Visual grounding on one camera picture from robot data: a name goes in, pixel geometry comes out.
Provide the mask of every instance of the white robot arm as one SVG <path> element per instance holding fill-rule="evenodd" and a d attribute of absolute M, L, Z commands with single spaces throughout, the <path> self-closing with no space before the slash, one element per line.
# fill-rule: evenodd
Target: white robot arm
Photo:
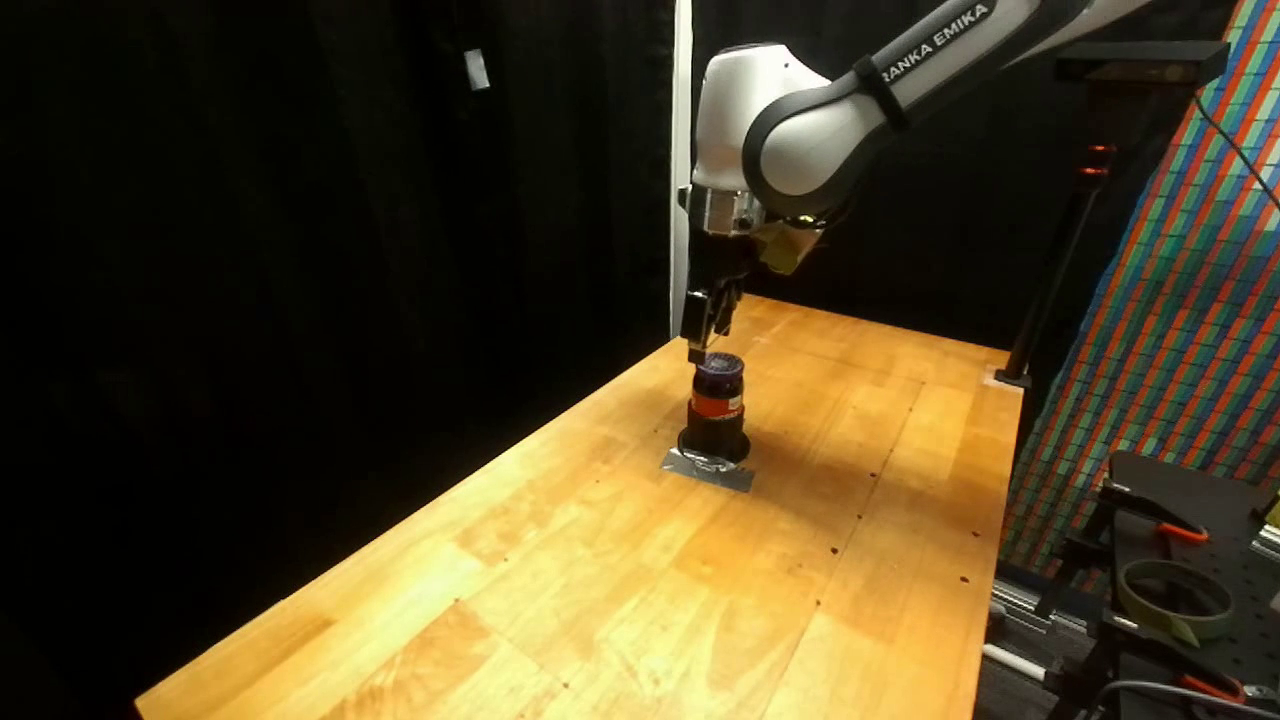
<path fill-rule="evenodd" d="M 708 245 L 748 238 L 770 271 L 797 271 L 866 156 L 972 81 L 1087 37 L 1152 0 L 942 0 L 876 57 L 828 81 L 784 44 L 711 57 L 695 106 L 690 192 Z M 744 265 L 690 289 L 690 361 L 729 331 Z"/>

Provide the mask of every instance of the patterned panel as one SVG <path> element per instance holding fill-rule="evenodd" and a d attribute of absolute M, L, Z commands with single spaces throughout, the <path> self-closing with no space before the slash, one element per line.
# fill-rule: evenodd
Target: patterned panel
<path fill-rule="evenodd" d="M 1274 186 L 1280 3 L 1239 0 L 1228 41 L 1230 64 L 1200 101 Z M 1018 451 L 1009 562 L 1046 571 L 1117 449 L 1280 482 L 1280 211 L 1194 106 L 1152 173 Z"/>

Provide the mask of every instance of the wooden tabletop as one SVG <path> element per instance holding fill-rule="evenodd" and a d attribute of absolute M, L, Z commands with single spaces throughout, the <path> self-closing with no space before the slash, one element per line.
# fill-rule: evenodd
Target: wooden tabletop
<path fill-rule="evenodd" d="M 672 341 L 147 688 L 144 717 L 972 717 L 1003 351 L 744 296 L 748 491 Z"/>

